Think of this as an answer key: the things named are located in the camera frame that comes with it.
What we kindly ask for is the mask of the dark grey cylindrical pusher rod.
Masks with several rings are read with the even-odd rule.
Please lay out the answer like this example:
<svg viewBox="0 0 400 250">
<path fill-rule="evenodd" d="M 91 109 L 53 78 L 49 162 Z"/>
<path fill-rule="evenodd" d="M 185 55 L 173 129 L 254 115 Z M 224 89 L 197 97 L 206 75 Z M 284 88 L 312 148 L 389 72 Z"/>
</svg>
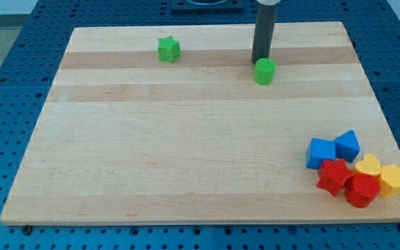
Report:
<svg viewBox="0 0 400 250">
<path fill-rule="evenodd" d="M 261 58 L 269 57 L 278 10 L 277 2 L 259 2 L 258 4 L 251 52 L 253 64 Z"/>
</svg>

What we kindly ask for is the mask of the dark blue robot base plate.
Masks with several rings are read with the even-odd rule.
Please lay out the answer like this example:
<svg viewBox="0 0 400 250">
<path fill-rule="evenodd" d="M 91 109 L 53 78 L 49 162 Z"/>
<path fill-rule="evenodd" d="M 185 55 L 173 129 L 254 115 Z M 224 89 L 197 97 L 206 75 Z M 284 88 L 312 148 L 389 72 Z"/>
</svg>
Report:
<svg viewBox="0 0 400 250">
<path fill-rule="evenodd" d="M 245 0 L 171 0 L 173 13 L 190 11 L 244 10 Z"/>
</svg>

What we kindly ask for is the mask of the silver rod mount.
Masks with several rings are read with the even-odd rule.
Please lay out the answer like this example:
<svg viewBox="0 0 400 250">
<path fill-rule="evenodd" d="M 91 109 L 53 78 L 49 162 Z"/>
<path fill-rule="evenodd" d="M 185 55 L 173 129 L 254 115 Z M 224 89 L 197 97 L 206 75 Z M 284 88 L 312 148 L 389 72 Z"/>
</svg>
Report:
<svg viewBox="0 0 400 250">
<path fill-rule="evenodd" d="M 275 6 L 276 4 L 280 3 L 281 0 L 257 0 L 257 2 L 265 6 Z"/>
</svg>

